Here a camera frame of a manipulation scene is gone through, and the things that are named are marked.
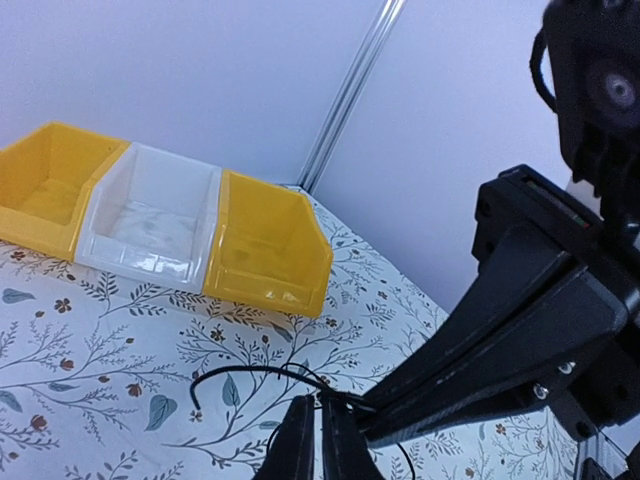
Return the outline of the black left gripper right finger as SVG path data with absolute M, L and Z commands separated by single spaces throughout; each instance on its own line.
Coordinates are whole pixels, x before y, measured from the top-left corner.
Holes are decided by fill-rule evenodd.
M 326 480 L 382 480 L 349 407 L 322 399 L 322 458 Z

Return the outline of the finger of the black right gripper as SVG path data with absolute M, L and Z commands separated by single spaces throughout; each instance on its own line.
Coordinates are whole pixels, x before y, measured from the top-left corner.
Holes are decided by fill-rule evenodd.
M 572 267 L 573 257 L 536 227 L 510 228 L 436 333 L 379 384 L 368 400 L 399 400 L 421 388 L 448 386 L 525 305 Z
M 368 400 L 378 415 L 456 415 L 535 404 L 532 383 L 565 362 L 593 356 L 625 325 L 620 300 L 582 265 L 529 301 L 486 343 L 453 383 L 399 400 Z

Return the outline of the left yellow plastic bin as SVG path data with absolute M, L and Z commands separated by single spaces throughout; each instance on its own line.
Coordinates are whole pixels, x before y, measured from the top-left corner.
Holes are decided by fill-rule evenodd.
M 1 150 L 1 239 L 72 262 L 91 194 L 127 140 L 50 122 Z

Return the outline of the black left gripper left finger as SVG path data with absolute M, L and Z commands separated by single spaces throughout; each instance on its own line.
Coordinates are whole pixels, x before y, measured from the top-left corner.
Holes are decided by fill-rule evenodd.
M 310 480 L 314 473 L 315 400 L 295 397 L 255 480 Z

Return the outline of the right yellow plastic bin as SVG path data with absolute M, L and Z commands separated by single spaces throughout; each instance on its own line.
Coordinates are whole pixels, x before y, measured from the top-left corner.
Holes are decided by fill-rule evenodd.
M 306 195 L 222 173 L 203 294 L 313 318 L 322 313 L 332 262 Z

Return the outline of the yellow plastic bin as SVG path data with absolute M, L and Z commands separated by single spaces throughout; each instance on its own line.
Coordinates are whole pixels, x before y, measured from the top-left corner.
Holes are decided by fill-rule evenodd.
M 91 194 L 127 140 L 50 122 L 1 150 L 1 239 L 72 262 Z
M 203 294 L 313 318 L 322 313 L 332 262 L 306 195 L 222 173 Z

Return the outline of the white translucent plastic bin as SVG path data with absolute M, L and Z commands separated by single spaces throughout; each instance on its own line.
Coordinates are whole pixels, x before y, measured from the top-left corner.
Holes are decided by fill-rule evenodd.
M 76 263 L 199 293 L 211 253 L 223 171 L 131 144 L 93 188 Z

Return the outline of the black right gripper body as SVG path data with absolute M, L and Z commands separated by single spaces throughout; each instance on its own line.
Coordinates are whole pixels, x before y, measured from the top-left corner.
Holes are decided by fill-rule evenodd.
M 473 254 L 480 263 L 510 228 L 530 224 L 569 252 L 625 306 L 627 320 L 593 356 L 565 362 L 532 383 L 535 404 L 548 407 L 578 442 L 580 476 L 608 474 L 608 427 L 639 413 L 639 270 L 603 237 L 601 221 L 534 170 L 519 166 L 483 184 Z

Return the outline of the right aluminium frame post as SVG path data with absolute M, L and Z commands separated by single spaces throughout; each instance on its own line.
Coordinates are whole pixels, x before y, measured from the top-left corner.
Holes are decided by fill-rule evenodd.
M 307 193 L 317 188 L 405 4 L 402 0 L 384 1 L 368 28 L 299 176 L 297 185 Z

